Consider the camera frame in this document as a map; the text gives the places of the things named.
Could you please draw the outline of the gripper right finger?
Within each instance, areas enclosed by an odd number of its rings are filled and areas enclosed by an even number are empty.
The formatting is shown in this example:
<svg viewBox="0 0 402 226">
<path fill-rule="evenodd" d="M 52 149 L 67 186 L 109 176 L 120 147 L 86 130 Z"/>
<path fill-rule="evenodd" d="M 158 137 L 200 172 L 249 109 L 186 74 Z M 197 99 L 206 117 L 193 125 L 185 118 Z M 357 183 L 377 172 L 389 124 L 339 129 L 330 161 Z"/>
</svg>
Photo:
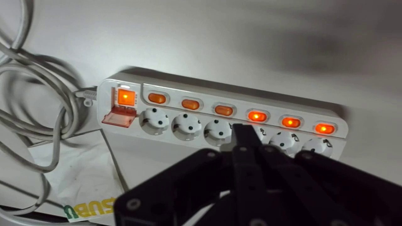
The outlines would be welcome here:
<svg viewBox="0 0 402 226">
<path fill-rule="evenodd" d="M 402 186 L 320 153 L 302 150 L 294 158 L 263 145 L 253 126 L 247 141 L 256 149 L 266 186 L 300 208 L 310 224 L 402 226 Z"/>
</svg>

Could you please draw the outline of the white printed paper bag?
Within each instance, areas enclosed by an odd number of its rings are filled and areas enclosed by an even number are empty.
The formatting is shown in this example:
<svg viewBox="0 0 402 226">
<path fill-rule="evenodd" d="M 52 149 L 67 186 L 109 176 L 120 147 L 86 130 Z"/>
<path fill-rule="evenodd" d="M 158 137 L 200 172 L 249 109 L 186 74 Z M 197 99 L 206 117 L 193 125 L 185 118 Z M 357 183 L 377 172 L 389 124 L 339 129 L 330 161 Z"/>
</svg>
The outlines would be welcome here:
<svg viewBox="0 0 402 226">
<path fill-rule="evenodd" d="M 101 130 L 61 143 L 58 165 L 44 176 L 69 222 L 111 217 L 124 191 Z"/>
</svg>

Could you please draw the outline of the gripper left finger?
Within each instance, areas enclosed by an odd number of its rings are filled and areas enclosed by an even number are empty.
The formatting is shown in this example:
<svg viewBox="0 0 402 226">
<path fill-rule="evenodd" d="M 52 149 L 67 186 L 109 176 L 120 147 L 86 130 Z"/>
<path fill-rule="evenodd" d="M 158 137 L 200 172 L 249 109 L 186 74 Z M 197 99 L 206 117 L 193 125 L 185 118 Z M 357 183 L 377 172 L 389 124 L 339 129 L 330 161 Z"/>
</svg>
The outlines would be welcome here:
<svg viewBox="0 0 402 226">
<path fill-rule="evenodd" d="M 119 196 L 116 226 L 182 226 L 212 205 L 195 226 L 245 226 L 237 216 L 233 152 L 203 148 Z"/>
</svg>

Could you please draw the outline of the white power strip orange switches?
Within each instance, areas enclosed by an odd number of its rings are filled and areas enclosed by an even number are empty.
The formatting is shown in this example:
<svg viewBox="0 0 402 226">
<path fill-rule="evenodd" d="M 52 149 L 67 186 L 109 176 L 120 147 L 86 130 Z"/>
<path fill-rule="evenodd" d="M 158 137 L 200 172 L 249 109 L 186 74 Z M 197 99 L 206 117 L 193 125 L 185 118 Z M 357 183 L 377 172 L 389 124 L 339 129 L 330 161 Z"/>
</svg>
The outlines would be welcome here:
<svg viewBox="0 0 402 226">
<path fill-rule="evenodd" d="M 98 121 L 123 141 L 190 148 L 219 148 L 230 142 L 233 124 L 248 124 L 290 156 L 306 148 L 340 158 L 348 125 L 335 112 L 203 83 L 116 73 L 96 89 Z"/>
</svg>

